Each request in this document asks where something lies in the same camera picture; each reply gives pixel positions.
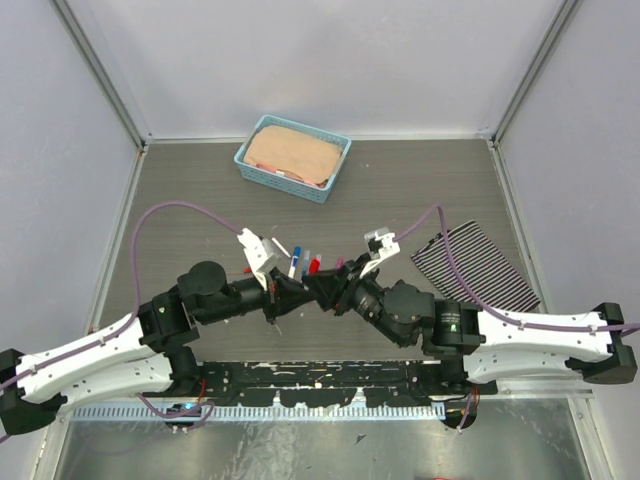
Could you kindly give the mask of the white marker blue print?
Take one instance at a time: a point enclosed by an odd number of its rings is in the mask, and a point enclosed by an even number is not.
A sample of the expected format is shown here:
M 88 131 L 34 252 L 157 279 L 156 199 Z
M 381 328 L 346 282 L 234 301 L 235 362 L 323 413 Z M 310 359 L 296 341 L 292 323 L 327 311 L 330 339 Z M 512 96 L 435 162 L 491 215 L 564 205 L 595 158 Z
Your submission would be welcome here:
M 295 246 L 290 257 L 290 264 L 288 269 L 288 277 L 291 279 L 295 278 L 300 254 L 301 254 L 301 247 Z

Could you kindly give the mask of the white pen with clear cap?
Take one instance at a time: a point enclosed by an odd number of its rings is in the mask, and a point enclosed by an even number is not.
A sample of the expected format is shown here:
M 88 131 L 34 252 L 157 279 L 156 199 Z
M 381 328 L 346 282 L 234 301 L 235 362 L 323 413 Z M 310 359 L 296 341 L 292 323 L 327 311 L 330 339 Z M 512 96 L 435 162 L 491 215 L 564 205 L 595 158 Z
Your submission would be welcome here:
M 280 252 L 282 252 L 287 258 L 291 258 L 291 254 L 289 253 L 289 251 L 281 244 L 281 242 L 279 240 L 277 240 L 275 237 L 271 238 L 271 241 L 274 243 L 274 245 L 279 249 Z

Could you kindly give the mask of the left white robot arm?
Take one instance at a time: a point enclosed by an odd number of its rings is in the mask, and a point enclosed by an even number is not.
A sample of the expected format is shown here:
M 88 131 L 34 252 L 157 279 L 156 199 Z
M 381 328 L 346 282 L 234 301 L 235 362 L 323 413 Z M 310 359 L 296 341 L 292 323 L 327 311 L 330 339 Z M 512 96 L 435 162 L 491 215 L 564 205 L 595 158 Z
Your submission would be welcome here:
M 83 404 L 129 394 L 190 396 L 201 383 L 188 346 L 199 325 L 253 311 L 274 322 L 313 299 L 278 269 L 262 280 L 229 282 L 221 265 L 199 262 L 170 290 L 108 327 L 38 354 L 2 352 L 2 427 L 9 436 L 31 433 Z

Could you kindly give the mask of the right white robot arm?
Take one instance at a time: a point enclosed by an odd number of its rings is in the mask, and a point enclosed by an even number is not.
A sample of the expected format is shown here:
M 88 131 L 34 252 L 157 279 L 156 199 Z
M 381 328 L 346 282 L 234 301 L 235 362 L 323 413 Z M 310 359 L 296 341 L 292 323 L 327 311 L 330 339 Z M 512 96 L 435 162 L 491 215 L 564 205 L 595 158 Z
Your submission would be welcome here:
M 451 394 L 473 384 L 545 375 L 624 385 L 639 371 L 616 304 L 569 315 L 480 307 L 437 299 L 402 280 L 383 287 L 368 264 L 362 256 L 309 273 L 302 282 L 322 310 L 337 316 L 353 311 L 400 348 L 420 345 L 425 356 L 440 361 L 440 382 Z

